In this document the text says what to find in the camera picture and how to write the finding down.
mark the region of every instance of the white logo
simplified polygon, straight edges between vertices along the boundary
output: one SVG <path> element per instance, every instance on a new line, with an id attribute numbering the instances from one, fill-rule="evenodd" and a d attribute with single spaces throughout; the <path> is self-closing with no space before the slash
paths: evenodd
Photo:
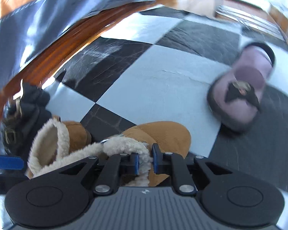
<path id="1" fill-rule="evenodd" d="M 145 190 L 143 190 L 143 191 L 141 191 L 143 194 L 147 194 L 147 193 L 149 193 L 150 191 L 149 190 L 147 190 L 147 189 L 145 189 Z"/>

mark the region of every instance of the tan suede slipper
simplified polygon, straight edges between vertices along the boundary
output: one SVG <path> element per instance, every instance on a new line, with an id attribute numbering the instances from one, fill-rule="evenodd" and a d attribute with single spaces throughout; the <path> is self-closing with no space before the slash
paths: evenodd
<path id="1" fill-rule="evenodd" d="M 50 119 L 38 131 L 28 158 L 27 176 L 32 178 L 53 161 L 62 159 L 91 143 L 91 134 L 81 123 Z"/>
<path id="2" fill-rule="evenodd" d="M 178 153 L 185 158 L 191 145 L 191 135 L 186 127 L 180 123 L 171 121 L 160 121 L 145 123 L 129 128 L 123 132 L 126 137 L 133 138 L 139 142 L 148 143 L 151 151 L 153 143 L 157 143 L 161 152 L 170 151 Z M 154 187 L 168 178 L 168 175 L 156 175 L 154 170 L 149 172 L 149 186 Z"/>

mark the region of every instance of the screw head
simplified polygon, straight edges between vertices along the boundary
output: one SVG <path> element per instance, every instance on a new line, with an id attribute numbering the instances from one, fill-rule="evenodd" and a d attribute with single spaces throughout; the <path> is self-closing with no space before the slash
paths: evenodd
<path id="1" fill-rule="evenodd" d="M 184 193 L 191 193 L 194 191 L 194 187 L 191 185 L 181 185 L 179 190 Z"/>
<path id="2" fill-rule="evenodd" d="M 95 187 L 96 192 L 106 193 L 110 191 L 110 187 L 108 185 L 98 185 Z"/>

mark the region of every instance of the scratched black tile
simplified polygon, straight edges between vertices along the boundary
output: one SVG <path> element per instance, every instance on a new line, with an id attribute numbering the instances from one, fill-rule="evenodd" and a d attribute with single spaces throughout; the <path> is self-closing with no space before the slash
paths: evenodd
<path id="1" fill-rule="evenodd" d="M 183 21 L 156 45 L 193 53 L 231 65 L 238 53 L 239 35 L 217 27 Z"/>
<path id="2" fill-rule="evenodd" d="M 222 126 L 209 158 L 288 192 L 288 97 L 268 86 L 261 107 L 244 134 Z"/>
<path id="3" fill-rule="evenodd" d="M 155 9 L 150 9 L 146 11 L 141 11 L 140 14 L 145 16 L 163 16 L 163 17 L 172 17 L 183 19 L 189 12 L 184 10 L 177 10 L 170 7 L 159 7 Z"/>
<path id="4" fill-rule="evenodd" d="M 97 102 L 151 44 L 99 37 L 55 75 L 65 85 Z"/>
<path id="5" fill-rule="evenodd" d="M 125 118 L 95 104 L 85 117 L 81 124 L 92 135 L 95 142 L 100 142 L 107 137 L 122 133 L 124 130 L 135 126 L 134 123 Z"/>
<path id="6" fill-rule="evenodd" d="M 288 52 L 288 45 L 285 41 L 281 40 L 281 39 L 278 39 L 272 35 L 268 35 L 268 34 L 264 34 L 264 33 L 260 33 L 258 31 L 255 31 L 255 30 L 252 30 L 252 29 L 249 29 L 249 28 L 246 28 L 244 27 L 242 29 L 242 34 L 244 36 L 247 36 L 247 37 L 250 37 L 250 38 L 253 38 L 257 41 L 265 41 L 265 42 L 270 42 L 278 47 L 281 47 L 282 49 L 284 49 L 285 51 Z"/>

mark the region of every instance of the white fleece trim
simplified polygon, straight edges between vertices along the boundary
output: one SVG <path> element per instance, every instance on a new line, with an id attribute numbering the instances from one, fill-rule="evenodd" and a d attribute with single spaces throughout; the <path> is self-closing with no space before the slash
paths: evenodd
<path id="1" fill-rule="evenodd" d="M 37 132 L 30 150 L 28 167 L 34 175 L 36 175 L 43 168 L 38 159 L 38 155 L 41 149 L 47 151 L 47 146 L 44 146 L 43 141 L 47 137 L 48 132 L 53 129 L 53 127 L 57 128 L 58 134 L 56 159 L 62 159 L 69 153 L 69 133 L 66 125 L 56 119 L 49 119 L 48 122 L 45 123 L 43 127 Z"/>
<path id="2" fill-rule="evenodd" d="M 79 161 L 83 158 L 86 158 L 91 155 L 99 156 L 102 152 L 106 155 L 111 156 L 118 153 L 138 153 L 139 154 L 139 173 L 138 177 L 134 181 L 129 182 L 126 186 L 140 186 L 147 187 L 148 173 L 151 169 L 151 163 L 153 159 L 150 157 L 150 152 L 146 148 L 146 143 L 138 142 L 135 139 L 124 137 L 124 136 L 115 136 L 110 138 L 104 144 L 94 143 L 88 145 L 82 150 L 71 153 L 69 156 L 64 157 L 61 160 L 56 160 L 53 164 L 45 166 L 36 176 L 51 172 L 58 168 L 64 167 L 68 164 Z"/>

